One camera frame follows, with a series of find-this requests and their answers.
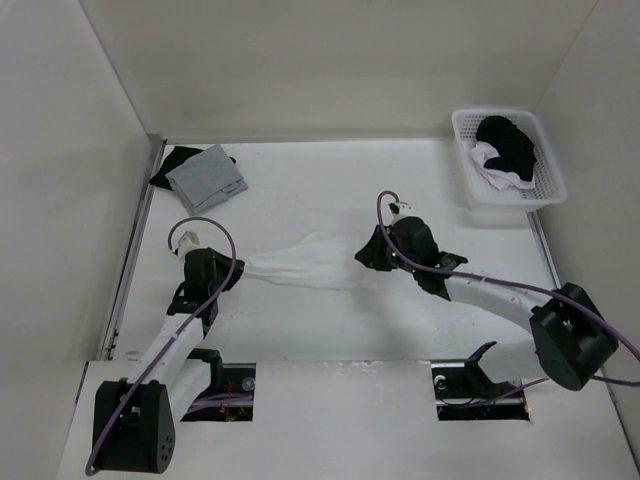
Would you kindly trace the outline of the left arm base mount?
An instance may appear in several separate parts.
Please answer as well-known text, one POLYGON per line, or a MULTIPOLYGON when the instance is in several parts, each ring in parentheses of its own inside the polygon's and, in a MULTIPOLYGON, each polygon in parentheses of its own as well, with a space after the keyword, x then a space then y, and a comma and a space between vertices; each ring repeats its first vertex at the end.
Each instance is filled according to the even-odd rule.
POLYGON ((255 364, 225 364, 216 384, 211 384, 196 397, 182 421, 252 421, 255 385, 255 364))

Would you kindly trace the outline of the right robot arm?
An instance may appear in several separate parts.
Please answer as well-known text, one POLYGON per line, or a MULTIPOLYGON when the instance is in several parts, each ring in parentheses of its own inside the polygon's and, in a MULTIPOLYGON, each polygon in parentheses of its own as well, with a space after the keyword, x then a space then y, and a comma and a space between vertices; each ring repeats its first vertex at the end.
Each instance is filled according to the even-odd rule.
POLYGON ((371 270, 403 270, 425 292, 480 308, 528 333, 524 346, 495 350, 464 370, 464 384, 475 395, 506 381, 540 377, 579 391, 618 349, 618 340, 594 320, 596 308, 581 287, 567 283, 540 293, 467 273, 466 258, 440 250, 418 217, 375 227, 355 258, 371 270))

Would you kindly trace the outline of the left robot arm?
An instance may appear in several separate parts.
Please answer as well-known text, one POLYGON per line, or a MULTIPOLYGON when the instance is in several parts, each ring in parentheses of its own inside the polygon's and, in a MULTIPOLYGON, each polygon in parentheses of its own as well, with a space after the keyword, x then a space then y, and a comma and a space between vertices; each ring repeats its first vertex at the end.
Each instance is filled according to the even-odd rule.
POLYGON ((242 277, 244 263, 211 248, 182 257, 184 280, 164 324, 130 371, 96 391, 92 450, 85 472, 164 473, 174 454, 176 424, 198 396, 214 398, 224 387, 223 363, 201 348, 217 315, 217 299, 242 277))

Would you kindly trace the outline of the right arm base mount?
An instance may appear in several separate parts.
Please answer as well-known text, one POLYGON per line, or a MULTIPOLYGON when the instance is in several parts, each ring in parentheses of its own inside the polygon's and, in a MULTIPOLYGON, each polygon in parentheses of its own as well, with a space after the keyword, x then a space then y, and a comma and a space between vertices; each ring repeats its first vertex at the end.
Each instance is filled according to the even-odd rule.
POLYGON ((494 383, 480 368, 480 360, 496 344, 487 342, 467 358, 431 363, 436 415, 440 421, 529 420, 524 394, 507 396, 522 382, 494 383))

